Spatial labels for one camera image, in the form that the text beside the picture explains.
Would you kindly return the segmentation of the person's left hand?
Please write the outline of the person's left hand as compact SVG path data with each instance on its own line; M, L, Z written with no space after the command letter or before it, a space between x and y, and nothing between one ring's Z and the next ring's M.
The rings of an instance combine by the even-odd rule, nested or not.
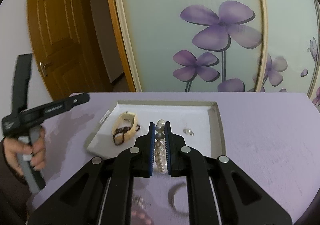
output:
M18 162L18 154L32 154L33 157L30 164L36 171L40 171L46 166L46 147L44 141L45 134L45 129L41 127L40 136L32 146L24 144L14 138L4 138L3 148L5 159L8 165L14 170L14 172L18 173L19 176L24 176L24 174Z

